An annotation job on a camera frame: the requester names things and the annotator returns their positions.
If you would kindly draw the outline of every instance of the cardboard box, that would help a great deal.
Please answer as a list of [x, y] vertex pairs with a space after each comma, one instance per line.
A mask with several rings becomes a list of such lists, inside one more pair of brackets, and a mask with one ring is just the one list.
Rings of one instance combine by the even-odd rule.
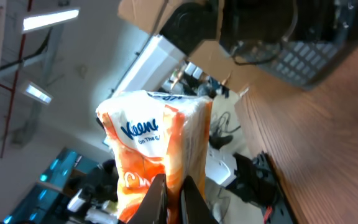
[[[155, 33], [159, 33], [166, 21], [177, 7], [189, 0], [167, 0], [168, 3], [159, 24], [156, 26], [158, 15], [165, 0], [121, 0], [118, 16], [151, 34], [156, 26]], [[194, 0], [202, 4], [205, 0]], [[226, 86], [234, 92], [242, 92], [258, 76], [266, 74], [265, 71], [253, 65], [236, 65], [219, 45], [221, 24], [223, 19], [224, 0], [219, 0], [219, 16], [217, 26], [217, 39], [205, 40], [189, 56], [189, 61], [201, 67], [204, 72], [222, 82], [227, 79]]]

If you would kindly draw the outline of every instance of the ceiling light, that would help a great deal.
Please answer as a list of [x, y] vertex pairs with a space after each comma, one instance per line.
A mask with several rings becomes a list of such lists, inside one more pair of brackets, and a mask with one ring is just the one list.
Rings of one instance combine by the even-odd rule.
[[105, 137], [104, 140], [103, 140], [103, 144], [107, 145], [110, 147], [110, 140], [108, 137]]
[[52, 96], [45, 90], [41, 89], [36, 84], [26, 81], [21, 86], [21, 92], [45, 105], [48, 105], [52, 101]]
[[42, 175], [40, 176], [40, 180], [41, 180], [42, 182], [47, 181], [47, 179], [48, 179], [48, 176], [45, 175], [45, 174], [42, 174]]
[[41, 194], [38, 196], [38, 200], [41, 200], [45, 196], [46, 193], [47, 193], [47, 190], [43, 190], [41, 192]]
[[36, 216], [37, 216], [37, 212], [31, 214], [29, 220], [30, 220], [30, 221], [34, 220], [34, 218], [35, 218]]
[[54, 162], [50, 165], [49, 169], [50, 169], [50, 170], [53, 170], [53, 169], [56, 167], [56, 165], [57, 165], [58, 162], [59, 162], [59, 160], [58, 160], [58, 159], [55, 159]]
[[80, 8], [65, 8], [40, 14], [28, 15], [23, 20], [23, 33], [43, 29], [64, 22], [72, 21], [78, 17]]
[[12, 215], [9, 215], [8, 217], [6, 217], [6, 218], [4, 219], [4, 223], [5, 223], [5, 224], [8, 224], [8, 223], [11, 221], [11, 219], [12, 219]]

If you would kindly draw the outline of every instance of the red pipe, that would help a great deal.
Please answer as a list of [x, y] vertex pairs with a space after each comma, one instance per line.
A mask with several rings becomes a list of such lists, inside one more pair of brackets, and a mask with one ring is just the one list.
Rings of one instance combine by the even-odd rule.
[[[29, 2], [28, 2], [27, 12], [31, 11], [32, 1], [33, 0], [29, 0]], [[24, 43], [25, 43], [25, 34], [22, 34], [22, 42], [20, 44], [20, 50], [19, 50], [19, 60], [21, 60], [23, 58]], [[2, 149], [1, 149], [1, 154], [0, 154], [1, 159], [4, 157], [5, 144], [6, 144], [6, 139], [7, 139], [7, 133], [9, 130], [9, 122], [11, 121], [11, 116], [12, 116], [12, 107], [13, 107], [13, 101], [15, 99], [16, 85], [17, 85], [18, 77], [19, 77], [19, 70], [17, 70], [15, 72], [15, 79], [13, 81], [13, 87], [11, 90], [11, 100], [9, 102], [9, 109], [7, 112], [7, 118], [6, 118], [6, 123], [5, 123], [4, 140], [2, 142]]]
[[9, 90], [9, 91], [13, 91], [12, 88], [9, 88], [8, 86], [3, 85], [3, 84], [0, 84], [0, 87], [4, 88], [4, 89], [6, 89], [6, 90]]

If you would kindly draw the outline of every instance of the orange packaging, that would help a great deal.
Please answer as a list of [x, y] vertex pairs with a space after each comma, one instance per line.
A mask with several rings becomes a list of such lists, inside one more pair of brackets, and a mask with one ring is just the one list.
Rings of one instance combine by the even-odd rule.
[[128, 222], [157, 174], [167, 176], [168, 222], [178, 223], [180, 189], [190, 175], [204, 196], [212, 101], [143, 90], [102, 102], [102, 121], [116, 158], [119, 219]]

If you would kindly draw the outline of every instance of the wooden surface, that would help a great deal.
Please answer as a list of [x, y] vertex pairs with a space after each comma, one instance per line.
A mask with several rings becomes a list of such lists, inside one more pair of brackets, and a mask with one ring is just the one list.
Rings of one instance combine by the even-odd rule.
[[311, 91], [259, 75], [236, 113], [300, 223], [358, 223], [358, 49]]

